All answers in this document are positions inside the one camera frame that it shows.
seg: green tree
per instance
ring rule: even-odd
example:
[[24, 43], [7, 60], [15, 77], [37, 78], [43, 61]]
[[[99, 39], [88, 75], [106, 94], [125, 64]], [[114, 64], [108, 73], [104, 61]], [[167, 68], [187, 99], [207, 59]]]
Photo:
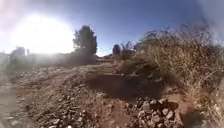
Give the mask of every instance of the green tree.
[[97, 37], [89, 26], [82, 26], [74, 34], [73, 44], [75, 49], [82, 50], [85, 54], [94, 55], [97, 52]]

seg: dry vegetation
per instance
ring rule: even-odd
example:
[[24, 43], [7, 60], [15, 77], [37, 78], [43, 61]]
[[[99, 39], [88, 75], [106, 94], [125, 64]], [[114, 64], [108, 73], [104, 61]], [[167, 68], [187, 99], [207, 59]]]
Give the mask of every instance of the dry vegetation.
[[[195, 121], [202, 127], [223, 126], [224, 49], [213, 44], [206, 26], [152, 31], [136, 47], [132, 57], [118, 64], [51, 67], [21, 74], [17, 89], [24, 109], [37, 127], [157, 128], [181, 122], [193, 127]], [[176, 98], [178, 107], [168, 106], [177, 114], [175, 119], [165, 125], [167, 118], [161, 115], [163, 122], [149, 126], [147, 121], [154, 115], [147, 113], [146, 119], [139, 113], [147, 102], [164, 97]]]

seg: blue sky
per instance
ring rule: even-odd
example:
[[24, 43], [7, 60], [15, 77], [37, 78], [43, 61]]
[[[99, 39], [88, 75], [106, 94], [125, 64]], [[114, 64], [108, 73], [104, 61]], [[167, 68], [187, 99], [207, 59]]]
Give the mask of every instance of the blue sky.
[[[197, 22], [203, 16], [195, 0], [23, 0], [20, 5], [19, 17], [2, 31], [10, 31], [22, 17], [38, 12], [73, 30], [90, 25], [97, 35], [99, 55], [110, 52], [116, 43], [138, 41], [147, 31]], [[0, 45], [0, 51], [12, 47]]]

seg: tree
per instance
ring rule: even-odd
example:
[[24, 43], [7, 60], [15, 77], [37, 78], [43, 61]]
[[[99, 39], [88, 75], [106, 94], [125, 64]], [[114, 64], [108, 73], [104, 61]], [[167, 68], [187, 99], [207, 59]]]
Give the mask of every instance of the tree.
[[118, 59], [121, 54], [121, 47], [118, 44], [115, 44], [113, 47], [113, 57], [114, 59]]
[[11, 59], [19, 59], [21, 57], [24, 57], [26, 55], [26, 50], [24, 47], [16, 47], [15, 50], [12, 51], [10, 54]]
[[89, 26], [82, 26], [74, 34], [73, 44], [75, 49], [82, 49], [85, 54], [94, 55], [97, 51], [97, 37]]
[[121, 47], [122, 47], [122, 50], [131, 50], [133, 49], [133, 44], [131, 41], [128, 41], [127, 43], [121, 43]]
[[133, 44], [131, 41], [127, 43], [121, 43], [122, 51], [121, 51], [121, 58], [123, 60], [130, 58], [132, 54]]
[[115, 44], [113, 48], [113, 55], [120, 55], [120, 54], [121, 54], [121, 47], [120, 45]]

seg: sky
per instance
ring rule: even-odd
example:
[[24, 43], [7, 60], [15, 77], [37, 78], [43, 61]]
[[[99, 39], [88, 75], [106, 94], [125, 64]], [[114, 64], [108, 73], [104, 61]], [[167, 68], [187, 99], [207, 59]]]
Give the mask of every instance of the sky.
[[[111, 52], [114, 44], [127, 41], [137, 42], [150, 30], [176, 27], [186, 22], [194, 23], [205, 17], [208, 20], [212, 19], [209, 21], [213, 23], [216, 21], [214, 19], [222, 15], [217, 14], [221, 10], [214, 8], [219, 5], [215, 3], [224, 2], [214, 0], [211, 3], [210, 1], [0, 0], [0, 51], [10, 52], [16, 47], [11, 41], [12, 33], [26, 17], [33, 14], [66, 24], [72, 32], [81, 28], [82, 25], [90, 25], [97, 35], [97, 54], [105, 55]], [[63, 48], [63, 45], [72, 46], [72, 39], [68, 39], [63, 44], [52, 42], [49, 45], [42, 45], [50, 49], [52, 44], [57, 45], [58, 48], [60, 46]]]

